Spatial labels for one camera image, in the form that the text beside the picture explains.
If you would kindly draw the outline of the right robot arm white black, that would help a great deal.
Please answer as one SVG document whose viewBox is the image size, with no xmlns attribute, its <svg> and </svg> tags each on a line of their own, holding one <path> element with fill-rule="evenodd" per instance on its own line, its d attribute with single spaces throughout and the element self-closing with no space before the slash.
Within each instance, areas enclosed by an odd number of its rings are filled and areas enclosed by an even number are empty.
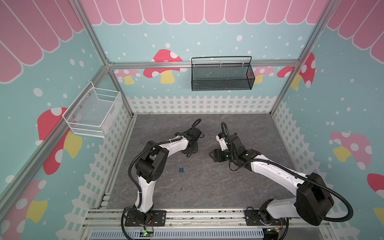
<svg viewBox="0 0 384 240">
<path fill-rule="evenodd" d="M 268 199 L 257 212 L 263 225 L 272 225 L 277 219 L 301 218 L 313 226 L 319 226 L 334 205 L 334 200 L 323 178 L 315 173 L 305 175 L 271 161 L 260 152 L 247 150 L 237 135 L 216 136 L 220 148 L 210 152 L 214 162 L 234 163 L 239 168 L 261 174 L 293 194 L 284 200 Z"/>
</svg>

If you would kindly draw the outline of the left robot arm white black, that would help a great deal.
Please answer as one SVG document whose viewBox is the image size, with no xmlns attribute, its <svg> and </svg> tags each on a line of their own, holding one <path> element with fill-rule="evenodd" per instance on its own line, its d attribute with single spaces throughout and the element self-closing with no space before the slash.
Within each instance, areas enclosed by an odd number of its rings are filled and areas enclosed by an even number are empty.
<svg viewBox="0 0 384 240">
<path fill-rule="evenodd" d="M 162 224 L 156 220 L 156 212 L 153 211 L 156 181 L 164 172 L 169 156 L 182 152 L 190 157 L 197 153 L 198 140 L 202 136 L 202 132 L 198 128 L 191 127 L 185 132 L 176 133 L 176 136 L 170 140 L 158 143 L 147 142 L 144 149 L 129 166 L 128 175 L 138 188 L 138 196 L 133 207 L 124 209 L 122 220 L 125 227 Z"/>
</svg>

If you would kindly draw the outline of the black mesh wall basket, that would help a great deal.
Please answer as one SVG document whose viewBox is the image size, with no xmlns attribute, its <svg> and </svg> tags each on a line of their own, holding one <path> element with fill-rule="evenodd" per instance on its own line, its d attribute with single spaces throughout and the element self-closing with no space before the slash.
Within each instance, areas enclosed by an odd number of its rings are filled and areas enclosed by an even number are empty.
<svg viewBox="0 0 384 240">
<path fill-rule="evenodd" d="M 255 74 L 250 56 L 191 58 L 192 91 L 251 90 Z"/>
</svg>

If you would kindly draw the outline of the white mesh wall basket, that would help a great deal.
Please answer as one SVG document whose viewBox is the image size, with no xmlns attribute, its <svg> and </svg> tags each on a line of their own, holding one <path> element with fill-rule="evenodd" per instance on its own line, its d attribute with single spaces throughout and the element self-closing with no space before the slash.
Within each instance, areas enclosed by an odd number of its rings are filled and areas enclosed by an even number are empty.
<svg viewBox="0 0 384 240">
<path fill-rule="evenodd" d="M 122 105 L 120 92 L 96 88 L 89 82 L 63 119 L 75 135 L 105 138 Z"/>
</svg>

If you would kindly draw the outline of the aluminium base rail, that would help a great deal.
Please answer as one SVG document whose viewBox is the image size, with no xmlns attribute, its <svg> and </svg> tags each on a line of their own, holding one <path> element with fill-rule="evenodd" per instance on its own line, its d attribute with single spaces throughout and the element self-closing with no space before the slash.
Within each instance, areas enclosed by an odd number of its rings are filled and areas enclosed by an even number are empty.
<svg viewBox="0 0 384 240">
<path fill-rule="evenodd" d="M 243 208 L 165 209 L 163 227 L 158 229 L 248 228 Z M 122 209 L 92 209 L 87 213 L 83 229 L 120 229 Z"/>
</svg>

